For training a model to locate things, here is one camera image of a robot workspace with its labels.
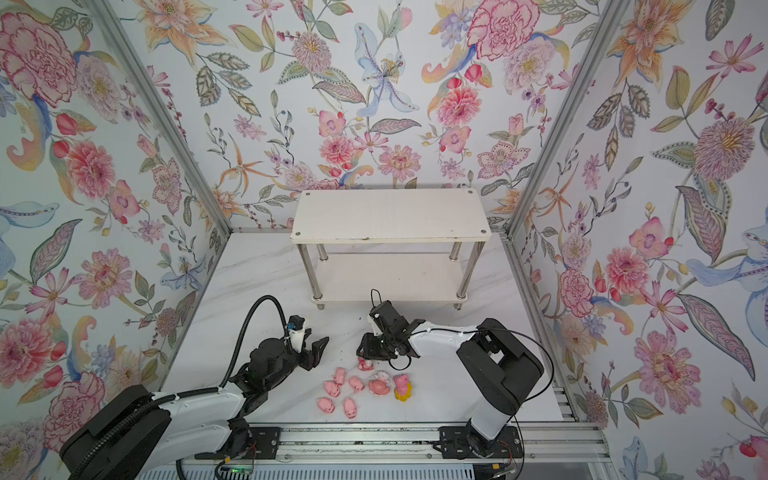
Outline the pink bear with strawberry hat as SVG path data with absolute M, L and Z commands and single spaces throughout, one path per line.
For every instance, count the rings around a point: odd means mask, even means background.
M 372 371 L 374 369 L 373 362 L 364 358 L 358 358 L 358 369 L 360 371 Z

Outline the pink bear white bowl toy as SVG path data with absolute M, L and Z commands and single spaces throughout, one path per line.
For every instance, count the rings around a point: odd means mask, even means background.
M 368 382 L 369 391 L 376 396 L 386 396 L 391 391 L 390 376 L 384 371 L 376 372 Z

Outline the pink bear yellow flower toy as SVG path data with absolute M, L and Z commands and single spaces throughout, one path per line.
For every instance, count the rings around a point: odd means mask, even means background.
M 412 383 L 407 374 L 396 375 L 393 378 L 394 396 L 401 402 L 407 401 L 412 396 Z

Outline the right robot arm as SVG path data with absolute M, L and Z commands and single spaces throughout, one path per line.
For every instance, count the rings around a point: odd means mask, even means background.
M 448 327 L 423 319 L 407 320 L 390 301 L 372 307 L 373 331 L 363 335 L 357 355 L 365 360 L 399 357 L 446 359 L 462 367 L 482 399 L 465 427 L 454 435 L 458 456 L 489 458 L 501 444 L 509 420 L 528 400 L 545 374 L 539 358 L 519 335 L 493 318 L 475 327 Z

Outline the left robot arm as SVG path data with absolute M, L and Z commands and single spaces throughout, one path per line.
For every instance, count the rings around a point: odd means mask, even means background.
M 127 388 L 81 427 L 61 449 L 72 479 L 137 479 L 197 454 L 235 458 L 257 444 L 247 416 L 296 369 L 317 367 L 329 343 L 314 342 L 293 315 L 280 338 L 262 341 L 225 385 L 180 393 Z

